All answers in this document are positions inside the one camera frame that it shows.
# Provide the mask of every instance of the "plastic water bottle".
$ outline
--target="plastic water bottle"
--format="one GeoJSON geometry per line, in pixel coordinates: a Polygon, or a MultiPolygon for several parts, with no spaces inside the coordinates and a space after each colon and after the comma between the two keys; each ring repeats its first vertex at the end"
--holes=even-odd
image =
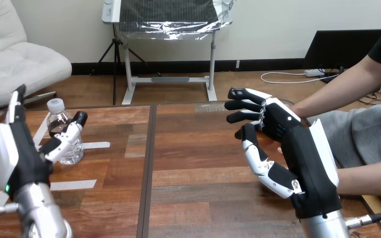
{"type": "MultiPolygon", "coordinates": [[[[47,118],[47,129],[49,136],[61,133],[63,128],[72,122],[73,115],[65,111],[64,101],[60,98],[54,98],[47,102],[50,115],[47,118]]],[[[78,163],[84,155],[81,136],[79,136],[68,151],[59,159],[59,162],[65,165],[74,165],[78,163]]]]}

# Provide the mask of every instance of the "white wall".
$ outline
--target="white wall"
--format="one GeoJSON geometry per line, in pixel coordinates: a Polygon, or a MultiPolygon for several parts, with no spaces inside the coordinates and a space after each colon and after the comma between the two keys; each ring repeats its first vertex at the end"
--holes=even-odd
{"type": "MultiPolygon", "coordinates": [[[[29,42],[71,62],[97,62],[113,35],[101,21],[103,1],[12,3],[29,42]]],[[[317,30],[381,29],[381,0],[238,0],[233,11],[233,24],[216,35],[217,60],[303,58],[317,30]]],[[[130,47],[146,61],[208,60],[209,41],[134,40],[130,47]]],[[[113,51],[104,61],[113,61],[113,51]]]]}

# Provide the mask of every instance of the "white cable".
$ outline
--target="white cable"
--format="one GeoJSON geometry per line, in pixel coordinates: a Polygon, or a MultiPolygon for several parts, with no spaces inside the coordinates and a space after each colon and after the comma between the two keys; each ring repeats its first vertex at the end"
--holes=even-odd
{"type": "Polygon", "coordinates": [[[335,76],[335,75],[333,75],[333,76],[324,77],[324,78],[315,78],[315,79],[312,79],[312,80],[308,80],[308,81],[300,81],[300,82],[272,82],[272,81],[266,81],[266,80],[263,78],[263,76],[264,76],[264,75],[267,75],[267,74],[287,74],[287,75],[306,75],[306,74],[305,74],[305,73],[269,72],[269,73],[264,73],[263,75],[260,76],[260,78],[262,79],[262,81],[267,82],[267,83],[276,83],[276,84],[310,83],[310,82],[313,82],[313,81],[318,81],[318,80],[321,80],[321,79],[326,79],[326,78],[334,77],[334,76],[335,76]]]}

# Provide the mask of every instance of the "forearm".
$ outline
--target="forearm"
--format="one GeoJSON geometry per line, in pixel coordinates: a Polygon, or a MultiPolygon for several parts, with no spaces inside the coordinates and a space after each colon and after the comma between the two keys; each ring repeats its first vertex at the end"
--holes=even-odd
{"type": "Polygon", "coordinates": [[[381,64],[366,56],[305,100],[291,107],[301,118],[329,112],[359,100],[381,86],[381,64]]]}
{"type": "Polygon", "coordinates": [[[338,170],[339,194],[381,195],[381,162],[338,170]]]}

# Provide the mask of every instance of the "white armchair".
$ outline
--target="white armchair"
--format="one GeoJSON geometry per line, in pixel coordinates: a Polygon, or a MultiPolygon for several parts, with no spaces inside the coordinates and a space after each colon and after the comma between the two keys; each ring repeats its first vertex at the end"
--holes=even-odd
{"type": "Polygon", "coordinates": [[[30,95],[71,75],[67,58],[26,41],[11,1],[0,0],[0,107],[8,104],[11,92],[21,84],[27,86],[26,95],[30,95]]]}

